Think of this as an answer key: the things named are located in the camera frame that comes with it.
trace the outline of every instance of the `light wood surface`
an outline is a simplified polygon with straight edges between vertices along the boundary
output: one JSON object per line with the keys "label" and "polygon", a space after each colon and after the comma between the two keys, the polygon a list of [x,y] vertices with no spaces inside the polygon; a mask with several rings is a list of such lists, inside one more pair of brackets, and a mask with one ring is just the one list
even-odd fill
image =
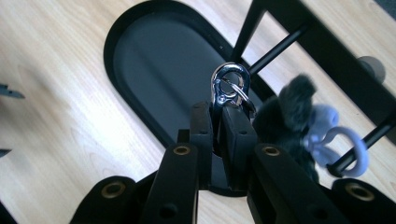
{"label": "light wood surface", "polygon": [[[100,180],[135,181],[155,171],[163,147],[109,82],[103,46],[115,19],[139,1],[0,0],[0,83],[26,99],[0,98],[0,200],[20,223],[67,223]],[[234,44],[250,1],[185,0]],[[304,0],[357,56],[378,58],[396,94],[396,22],[371,0]],[[244,58],[254,63],[285,32],[265,15]],[[341,124],[362,136],[373,125],[298,45],[262,70],[278,92],[305,72],[318,86],[316,102],[335,106]],[[345,139],[333,147],[350,148]],[[396,148],[387,139],[370,149],[360,179],[396,200]],[[320,171],[329,187],[332,178]],[[199,223],[251,223],[246,198],[201,191]]]}

